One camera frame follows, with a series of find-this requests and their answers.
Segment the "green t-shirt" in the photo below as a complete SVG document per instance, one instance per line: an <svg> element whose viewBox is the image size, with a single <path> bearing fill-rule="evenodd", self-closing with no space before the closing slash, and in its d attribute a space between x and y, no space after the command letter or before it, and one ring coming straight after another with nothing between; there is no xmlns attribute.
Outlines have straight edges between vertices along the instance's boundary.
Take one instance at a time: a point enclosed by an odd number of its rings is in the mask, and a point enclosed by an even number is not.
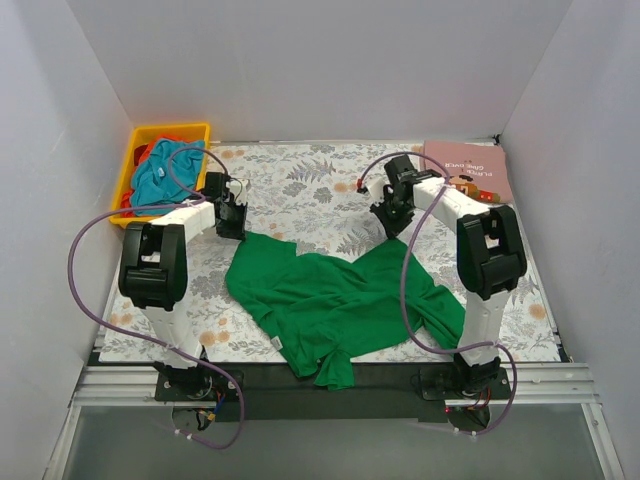
<svg viewBox="0 0 640 480"><path fill-rule="evenodd" d="M225 282L296 376L341 390L355 384L353 358L402 344L420 328L444 349L457 346L464 307L406 252L386 240L349 262L250 233Z"/></svg>

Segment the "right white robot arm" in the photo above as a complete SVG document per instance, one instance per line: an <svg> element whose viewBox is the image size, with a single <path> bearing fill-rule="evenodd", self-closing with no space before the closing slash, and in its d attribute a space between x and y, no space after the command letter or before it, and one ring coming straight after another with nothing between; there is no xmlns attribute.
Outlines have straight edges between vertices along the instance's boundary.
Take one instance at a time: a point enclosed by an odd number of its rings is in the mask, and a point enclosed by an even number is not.
<svg viewBox="0 0 640 480"><path fill-rule="evenodd" d="M459 191L444 165L417 170L412 152L380 157L385 175L374 181L361 174L357 190L371 199L371 212L393 239L411 225L414 213L434 217L456 236L457 273L466 289L463 331L448 350L455 370L454 389L475 397L497 378L504 309L510 293L527 271L527 258L515 211L489 207Z"/></svg>

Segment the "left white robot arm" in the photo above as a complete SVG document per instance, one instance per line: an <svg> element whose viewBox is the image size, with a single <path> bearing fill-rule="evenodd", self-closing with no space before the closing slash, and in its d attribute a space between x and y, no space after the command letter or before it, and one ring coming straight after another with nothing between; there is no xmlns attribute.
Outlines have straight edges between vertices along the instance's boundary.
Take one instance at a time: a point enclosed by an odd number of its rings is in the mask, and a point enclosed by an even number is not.
<svg viewBox="0 0 640 480"><path fill-rule="evenodd" d="M213 229L224 239L244 240L249 181L222 172L206 174L194 200L150 222L132 222L125 230L118 287L150 322L166 350L154 368L168 385L188 398L205 398L213 374L195 360L202 345L186 315L187 246Z"/></svg>

